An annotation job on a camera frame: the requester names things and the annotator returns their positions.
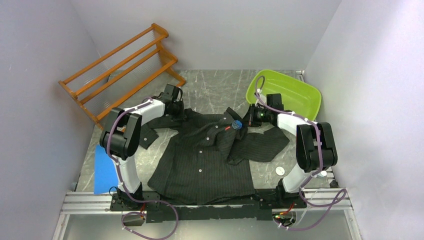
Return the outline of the black pinstriped shirt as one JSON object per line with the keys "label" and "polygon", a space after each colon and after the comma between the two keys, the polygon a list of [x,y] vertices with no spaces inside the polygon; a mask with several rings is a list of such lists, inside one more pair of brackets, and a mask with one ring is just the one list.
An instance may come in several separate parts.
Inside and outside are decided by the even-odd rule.
{"label": "black pinstriped shirt", "polygon": [[241,117],[227,108],[222,114],[201,114],[188,108],[185,120],[170,138],[148,186],[185,204],[206,205],[253,195],[250,161],[271,162],[288,144],[278,128],[263,133],[232,127]]}

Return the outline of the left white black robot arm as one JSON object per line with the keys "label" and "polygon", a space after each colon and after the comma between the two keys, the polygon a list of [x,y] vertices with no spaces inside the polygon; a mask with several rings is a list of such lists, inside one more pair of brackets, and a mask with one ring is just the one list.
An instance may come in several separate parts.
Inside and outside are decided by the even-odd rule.
{"label": "left white black robot arm", "polygon": [[180,87],[167,84],[158,96],[146,97],[140,104],[132,107],[114,107],[106,118],[99,144],[114,164],[117,188],[126,193],[123,203],[130,210],[139,209],[144,198],[134,157],[139,147],[142,127],[161,117],[177,121],[184,118],[183,90]]}

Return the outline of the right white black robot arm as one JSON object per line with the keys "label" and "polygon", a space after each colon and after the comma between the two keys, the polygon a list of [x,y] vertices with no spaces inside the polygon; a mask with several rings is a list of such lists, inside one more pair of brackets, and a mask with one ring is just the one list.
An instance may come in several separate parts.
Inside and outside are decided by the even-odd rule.
{"label": "right white black robot arm", "polygon": [[275,202],[282,208],[293,203],[294,193],[323,170],[338,162],[336,144],[332,127],[328,122],[315,122],[293,111],[282,110],[282,96],[279,93],[268,94],[275,106],[269,106],[261,93],[255,93],[257,103],[251,104],[247,114],[247,123],[272,123],[296,137],[296,165],[282,178],[283,189],[275,193]]}

